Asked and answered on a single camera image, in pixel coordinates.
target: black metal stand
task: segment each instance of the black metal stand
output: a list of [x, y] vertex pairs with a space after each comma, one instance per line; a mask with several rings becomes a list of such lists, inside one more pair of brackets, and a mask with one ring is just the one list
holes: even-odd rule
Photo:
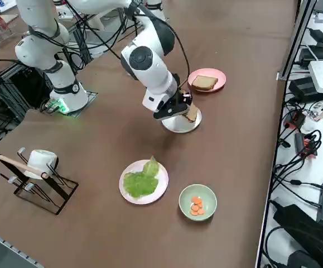
[[14, 183], [17, 187], [14, 195], [55, 215], [60, 214], [79, 185], [75, 181], [62, 177], [56, 171], [55, 168], [57, 167], [58, 159], [55, 167], [47, 164], [48, 168], [52, 171], [52, 177], [41, 177], [41, 180], [27, 177], [17, 167], [8, 162], [3, 160], [0, 160], [0, 162], [18, 178], [18, 182]]

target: orange carrot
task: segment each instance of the orange carrot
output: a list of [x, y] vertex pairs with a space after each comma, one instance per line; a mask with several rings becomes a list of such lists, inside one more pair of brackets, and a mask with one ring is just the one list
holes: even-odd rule
[[191, 198], [191, 202], [196, 203], [196, 201], [197, 201], [198, 199], [199, 199], [198, 197], [192, 197], [192, 198]]
[[199, 208], [199, 206], [198, 206], [198, 205], [192, 205], [192, 206], [191, 206], [191, 209], [192, 209], [193, 211], [197, 211], [197, 210], [199, 210], [200, 208]]

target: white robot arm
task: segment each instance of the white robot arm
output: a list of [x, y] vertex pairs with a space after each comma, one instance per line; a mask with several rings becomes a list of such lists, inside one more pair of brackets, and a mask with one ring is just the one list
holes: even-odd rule
[[[188, 112], [191, 96], [183, 96], [177, 90], [176, 79], [161, 59], [172, 51], [175, 43], [167, 25], [155, 19], [155, 16], [165, 19], [161, 0], [149, 0], [147, 7], [150, 10], [133, 0], [69, 0], [69, 3], [84, 14], [124, 8], [129, 18], [139, 20], [144, 30], [122, 50], [122, 66], [147, 88], [143, 105], [154, 112], [155, 119]], [[50, 97], [65, 103], [65, 113], [83, 108], [88, 102], [85, 90], [75, 79], [69, 65], [54, 58], [60, 47], [34, 34], [38, 31], [59, 43], [68, 43], [68, 31], [57, 23], [52, 0], [17, 0], [17, 7], [31, 34], [16, 46], [18, 58], [24, 64], [46, 73], [54, 86]]]

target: table surface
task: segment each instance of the table surface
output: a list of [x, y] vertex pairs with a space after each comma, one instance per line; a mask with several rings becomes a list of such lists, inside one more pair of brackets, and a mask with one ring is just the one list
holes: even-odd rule
[[[312, 15], [309, 23], [309, 28], [319, 29], [323, 32], [323, 23], [315, 23], [315, 15]], [[316, 41], [310, 36], [309, 31], [307, 30], [304, 34], [303, 40], [301, 44], [307, 45], [316, 45]], [[292, 72], [304, 71], [300, 70], [297, 65], [293, 66]], [[290, 80], [299, 79], [302, 77], [310, 76], [310, 74], [297, 74], [293, 73], [290, 75]], [[292, 95], [287, 95], [286, 99], [290, 99]], [[307, 159], [303, 168], [290, 176], [288, 176], [287, 180], [300, 180], [302, 182], [307, 183], [323, 183], [323, 119], [315, 122], [308, 117], [304, 122], [304, 126], [301, 128], [303, 133], [308, 133], [312, 130], [318, 129], [322, 134], [322, 144], [318, 150], [318, 155], [315, 159]], [[287, 130], [284, 132], [282, 137], [287, 135], [291, 130]], [[296, 154], [295, 145], [294, 145], [294, 133], [287, 138], [287, 142], [291, 144], [289, 149], [283, 148], [282, 146], [278, 149], [276, 164], [284, 164], [289, 162]], [[318, 203], [320, 191], [318, 188], [312, 186], [295, 186], [291, 184], [287, 184], [289, 188], [291, 188], [294, 192], [299, 194], [301, 197], [305, 199]], [[317, 209], [313, 206], [306, 204], [305, 202], [299, 200], [296, 196], [290, 193], [281, 185], [272, 193], [271, 199], [276, 199], [282, 205], [290, 205], [296, 204], [299, 208], [301, 208], [305, 213], [307, 213], [312, 219], [316, 220]], [[275, 208], [273, 205], [269, 206], [269, 212], [267, 216], [267, 226], [266, 226], [266, 234], [273, 228], [279, 226], [279, 224], [273, 219], [273, 215], [275, 213]], [[274, 232], [269, 238], [269, 255], [272, 259], [277, 262], [286, 264], [288, 257], [291, 253], [296, 250], [300, 250], [301, 246], [284, 230], [279, 230]], [[268, 261], [263, 257], [262, 260], [264, 263], [268, 263]]]
[[[60, 173], [80, 184], [55, 216], [14, 197], [0, 180], [0, 236], [46, 267], [254, 267], [284, 87], [276, 73], [296, 7], [293, 0], [165, 6], [191, 69], [227, 76], [222, 91], [194, 96], [203, 113], [196, 131], [164, 129], [141, 104], [144, 87], [108, 53], [78, 75], [85, 89], [99, 92], [79, 118], [29, 111], [0, 142], [0, 153], [16, 160], [20, 147], [55, 152]], [[165, 62], [183, 80], [178, 46]], [[119, 193], [119, 177], [152, 155], [167, 169], [169, 186], [155, 204], [131, 205]], [[10, 175], [1, 164], [0, 172]], [[218, 198], [207, 222], [190, 222], [178, 209], [180, 192], [192, 183], [208, 185]]]

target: bread slice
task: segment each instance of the bread slice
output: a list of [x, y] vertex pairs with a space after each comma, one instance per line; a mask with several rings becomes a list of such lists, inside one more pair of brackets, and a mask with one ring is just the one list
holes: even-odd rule
[[201, 90], [211, 90], [217, 82], [218, 78], [198, 75], [193, 81], [192, 86]]
[[197, 118], [197, 112], [199, 109], [194, 105], [194, 103], [191, 103], [190, 110], [187, 114], [184, 116], [190, 121], [190, 122], [195, 122]]

